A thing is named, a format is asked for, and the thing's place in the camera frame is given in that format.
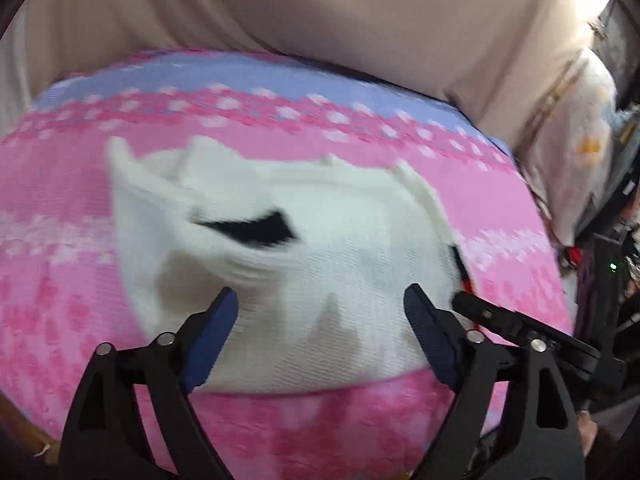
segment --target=beige fabric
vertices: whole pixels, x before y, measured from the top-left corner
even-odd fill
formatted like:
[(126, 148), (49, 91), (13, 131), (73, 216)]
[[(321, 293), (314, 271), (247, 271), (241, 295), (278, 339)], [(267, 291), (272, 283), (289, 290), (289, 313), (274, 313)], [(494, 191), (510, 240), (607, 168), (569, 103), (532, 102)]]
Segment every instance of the beige fabric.
[(447, 99), (519, 131), (585, 42), (574, 0), (29, 0), (31, 87), (140, 48), (273, 50)]
[(0, 139), (31, 106), (25, 70), (25, 12), (20, 9), (0, 38)]

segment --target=blue gripper pad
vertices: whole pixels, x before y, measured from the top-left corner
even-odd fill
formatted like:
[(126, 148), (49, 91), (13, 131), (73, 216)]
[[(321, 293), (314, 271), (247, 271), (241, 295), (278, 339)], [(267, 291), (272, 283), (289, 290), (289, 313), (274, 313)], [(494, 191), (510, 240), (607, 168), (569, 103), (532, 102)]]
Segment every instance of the blue gripper pad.
[(205, 383), (237, 318), (238, 294), (229, 289), (187, 351), (181, 377), (187, 393)]

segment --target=metal screw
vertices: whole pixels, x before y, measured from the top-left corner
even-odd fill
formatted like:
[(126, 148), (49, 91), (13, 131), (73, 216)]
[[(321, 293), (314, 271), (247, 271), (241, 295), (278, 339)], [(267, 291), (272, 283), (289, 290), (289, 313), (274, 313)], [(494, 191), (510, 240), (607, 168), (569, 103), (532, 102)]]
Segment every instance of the metal screw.
[(111, 350), (113, 350), (113, 345), (111, 343), (100, 343), (95, 349), (95, 353), (98, 355), (107, 355)]
[(175, 334), (173, 332), (163, 332), (156, 338), (156, 342), (160, 346), (169, 346), (174, 341), (175, 341)]
[(546, 350), (546, 343), (542, 339), (534, 339), (531, 342), (531, 348), (536, 352), (544, 352)]
[(472, 343), (479, 344), (484, 341), (484, 334), (479, 330), (469, 330), (469, 332), (466, 333), (466, 338)]

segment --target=pink pattern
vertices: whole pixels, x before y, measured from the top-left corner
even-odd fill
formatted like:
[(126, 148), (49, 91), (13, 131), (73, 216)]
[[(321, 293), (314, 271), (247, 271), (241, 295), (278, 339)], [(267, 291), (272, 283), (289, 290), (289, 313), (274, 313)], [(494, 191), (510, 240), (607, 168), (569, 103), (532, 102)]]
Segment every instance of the pink pattern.
[[(126, 104), (132, 100), (135, 106)], [(0, 387), (57, 438), (95, 346), (104, 340), (118, 348), (147, 343), (112, 257), (105, 143), (123, 136), (142, 155), (183, 146), (194, 134), (251, 158), (311, 160), (335, 153), (351, 164), (379, 167), (402, 158), (438, 190), (465, 240), (491, 230), (512, 241), (527, 230), (543, 233), (504, 155), (471, 136), (407, 117), (383, 119), (311, 97), (289, 102), (229, 89), (185, 94), (171, 88), (30, 112), (0, 144)], [(500, 244), (496, 236), (488, 243)], [(463, 246), (463, 256), (479, 294), (569, 328), (548, 243), (524, 244), (520, 256), (495, 251), (482, 265), (474, 263), (470, 247), (465, 252)], [(144, 388), (139, 399), (154, 453), (170, 464)], [(236, 478), (348, 480), (390, 478), (415, 467), (451, 394), (430, 370), (420, 370), (305, 396), (191, 399)], [(504, 390), (497, 389), (488, 426), (497, 422), (503, 402)]]

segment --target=white fabric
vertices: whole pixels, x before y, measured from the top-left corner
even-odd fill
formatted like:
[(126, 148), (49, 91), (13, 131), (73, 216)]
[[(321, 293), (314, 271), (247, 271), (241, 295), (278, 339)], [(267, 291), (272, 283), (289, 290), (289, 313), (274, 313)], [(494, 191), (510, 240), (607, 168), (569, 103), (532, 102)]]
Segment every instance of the white fabric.
[[(148, 338), (175, 331), (223, 285), (238, 292), (238, 322), (204, 389), (314, 391), (426, 364), (404, 289), (420, 283), (450, 308), (459, 276), (440, 202), (406, 163), (252, 161), (206, 137), (139, 160), (112, 139), (108, 158), (124, 285)], [(274, 208), (297, 242), (249, 248), (193, 223)]]

